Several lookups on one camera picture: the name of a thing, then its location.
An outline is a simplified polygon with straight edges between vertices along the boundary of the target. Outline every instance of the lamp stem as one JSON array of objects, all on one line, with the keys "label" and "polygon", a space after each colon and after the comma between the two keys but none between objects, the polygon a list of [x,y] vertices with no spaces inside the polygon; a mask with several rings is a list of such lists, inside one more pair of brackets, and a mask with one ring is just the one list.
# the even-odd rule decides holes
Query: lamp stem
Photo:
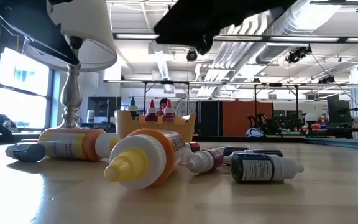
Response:
[{"label": "lamp stem", "polygon": [[[76,56],[78,56],[78,50],[82,42],[82,39],[79,37],[70,37],[70,46]],[[68,65],[67,80],[60,95],[60,103],[65,107],[65,113],[62,115],[63,123],[59,128],[81,128],[77,123],[78,115],[76,113],[82,103],[78,78],[80,68],[80,63],[78,65]]]}]

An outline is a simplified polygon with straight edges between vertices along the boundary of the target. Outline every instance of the orange paint bottle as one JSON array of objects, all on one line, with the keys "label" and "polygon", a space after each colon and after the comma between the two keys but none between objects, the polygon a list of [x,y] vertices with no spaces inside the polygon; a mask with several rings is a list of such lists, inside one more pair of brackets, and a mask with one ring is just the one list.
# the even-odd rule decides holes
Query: orange paint bottle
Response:
[{"label": "orange paint bottle", "polygon": [[158,187],[185,154],[185,141],[177,132],[139,129],[117,143],[104,174],[128,189]]},{"label": "orange paint bottle", "polygon": [[106,133],[102,129],[48,129],[40,135],[38,143],[45,146],[48,157],[100,161],[102,157],[109,155],[109,152],[102,151],[109,148],[111,151],[113,147],[96,150],[96,140],[100,136],[104,136],[105,139],[106,134],[112,133]]}]

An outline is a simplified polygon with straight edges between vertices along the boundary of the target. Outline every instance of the red paint bottle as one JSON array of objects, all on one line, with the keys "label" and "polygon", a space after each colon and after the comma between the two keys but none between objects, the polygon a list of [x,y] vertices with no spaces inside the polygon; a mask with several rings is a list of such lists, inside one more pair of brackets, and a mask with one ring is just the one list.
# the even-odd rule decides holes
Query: red paint bottle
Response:
[{"label": "red paint bottle", "polygon": [[157,109],[154,107],[154,101],[150,102],[150,107],[147,108],[146,123],[157,123]]},{"label": "red paint bottle", "polygon": [[164,109],[164,115],[162,116],[162,122],[165,124],[175,124],[174,112],[171,100],[168,100],[167,107]]},{"label": "red paint bottle", "polygon": [[223,154],[219,149],[204,149],[190,156],[186,167],[195,174],[204,174],[220,167],[223,163]]}]

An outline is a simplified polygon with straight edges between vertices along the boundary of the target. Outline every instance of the window frame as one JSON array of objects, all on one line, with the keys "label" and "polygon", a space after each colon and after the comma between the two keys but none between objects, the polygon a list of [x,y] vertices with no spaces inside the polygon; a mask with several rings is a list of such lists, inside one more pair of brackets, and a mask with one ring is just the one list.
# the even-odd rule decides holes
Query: window frame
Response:
[{"label": "window frame", "polygon": [[45,124],[43,128],[18,128],[18,131],[43,131],[44,129],[50,128],[50,119],[51,119],[51,115],[52,115],[52,93],[53,93],[53,81],[55,79],[55,71],[52,69],[49,69],[49,77],[48,77],[48,90],[47,90],[47,95],[46,96],[42,96],[39,95],[37,93],[33,93],[31,91],[27,91],[27,90],[22,90],[20,88],[14,88],[12,86],[7,86],[7,85],[3,85],[0,84],[0,88],[5,88],[14,92],[18,92],[18,93],[22,93],[22,94],[26,94],[26,95],[30,95],[30,96],[40,96],[42,98],[45,98],[47,100],[47,105],[46,105],[46,117],[45,117]]}]

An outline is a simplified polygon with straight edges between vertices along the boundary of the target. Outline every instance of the orange wall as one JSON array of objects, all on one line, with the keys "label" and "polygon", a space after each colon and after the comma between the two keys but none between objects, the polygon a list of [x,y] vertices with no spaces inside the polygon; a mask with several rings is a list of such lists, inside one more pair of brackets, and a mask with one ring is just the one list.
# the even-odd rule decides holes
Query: orange wall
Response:
[{"label": "orange wall", "polygon": [[[254,101],[223,102],[223,136],[245,136],[249,129],[248,116],[255,116]],[[257,113],[273,115],[273,103],[257,102]]]}]

